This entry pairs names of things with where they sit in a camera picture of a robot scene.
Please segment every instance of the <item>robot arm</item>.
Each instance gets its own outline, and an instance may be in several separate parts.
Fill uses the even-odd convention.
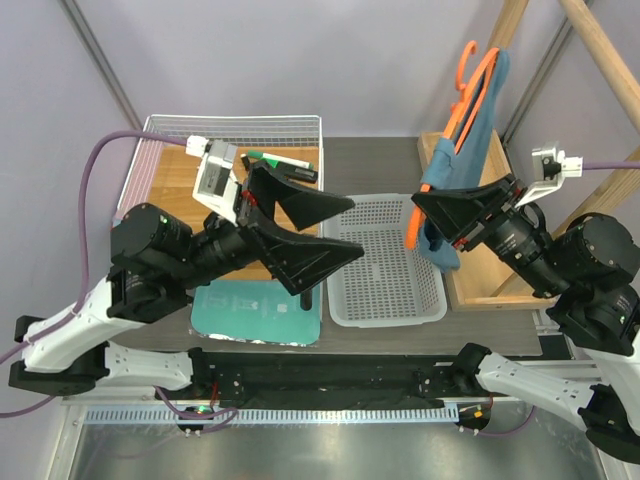
[[[458,250],[484,243],[533,287],[534,296],[560,295],[547,314],[593,358],[610,385],[530,371],[474,344],[460,352],[452,374],[469,388],[548,410],[584,430],[606,453],[640,463],[640,299],[629,286],[640,268],[640,249],[617,220],[597,213],[577,218],[554,240],[537,205],[519,207],[525,195],[508,175],[484,187],[416,193],[412,199]]]
[[[290,232],[274,220],[278,203],[301,230],[353,207],[351,199],[292,183],[265,162],[252,164],[240,185],[231,172],[235,147],[216,140],[199,148],[194,197],[215,207],[204,229],[193,233],[148,203],[132,208],[111,231],[109,274],[75,318],[33,342],[29,339],[67,316],[73,305],[48,319],[18,320],[15,339],[29,345],[11,366],[11,386],[53,396],[76,395],[97,385],[201,391],[210,387],[211,373],[200,349],[145,352],[110,339],[187,306],[189,290],[254,261],[297,295],[364,254],[360,245]]]

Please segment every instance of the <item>wooden base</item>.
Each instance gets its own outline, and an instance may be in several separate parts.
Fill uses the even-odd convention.
[[[424,170],[440,140],[440,133],[423,133],[418,138],[420,163]],[[494,182],[511,173],[500,139],[494,131],[480,185]],[[494,296],[513,271],[484,245],[460,254],[460,269],[445,274],[451,308],[454,311],[528,310],[550,306],[553,301],[534,298],[532,289],[516,296]]]
[[[250,149],[311,162],[315,165],[316,170],[319,169],[318,147],[239,147],[237,158],[233,164],[233,172],[239,182],[243,182],[247,176],[240,161],[240,154],[246,153]],[[165,147],[153,177],[148,199],[150,203],[188,224],[194,232],[202,230],[202,222],[211,213],[207,207],[191,196],[199,165],[200,158],[187,155],[183,147]],[[317,184],[303,185],[317,188]],[[276,205],[275,220],[281,227],[295,231],[291,220],[279,205]],[[317,235],[318,226],[314,225],[303,232]],[[262,263],[254,262],[242,270],[225,275],[223,278],[225,280],[271,280],[271,273]]]

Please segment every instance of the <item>green marker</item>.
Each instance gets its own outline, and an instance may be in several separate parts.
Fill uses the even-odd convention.
[[[288,163],[289,165],[295,165],[296,167],[307,168],[313,170],[313,163],[303,162],[302,160],[296,160],[295,158],[281,157],[280,155],[272,155],[270,153],[258,152],[256,150],[249,150],[247,155],[256,160],[265,160],[273,168],[276,168],[278,162]]]

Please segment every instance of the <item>teal cutting board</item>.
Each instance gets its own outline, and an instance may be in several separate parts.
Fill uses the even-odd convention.
[[[320,286],[313,289],[313,307],[300,308],[275,281],[217,280],[196,290],[191,312],[193,329],[206,336],[240,341],[310,345],[320,336]]]

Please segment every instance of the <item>wooden cutting board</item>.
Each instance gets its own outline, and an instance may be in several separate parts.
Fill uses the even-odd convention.
[[[233,164],[233,172],[242,183],[247,177],[240,161],[240,155],[248,150],[281,155],[311,162],[317,171],[319,168],[318,147],[238,147],[237,157]],[[211,213],[207,207],[193,199],[193,186],[198,173],[200,158],[184,153],[184,147],[165,147],[156,169],[148,202],[166,210],[188,224],[194,232],[202,230],[202,222]],[[303,184],[317,188],[317,184]],[[287,230],[296,231],[282,209],[276,205],[276,223]],[[318,226],[303,230],[304,233],[316,235]],[[226,280],[271,280],[271,274],[262,263],[254,262],[242,270],[225,275]]]

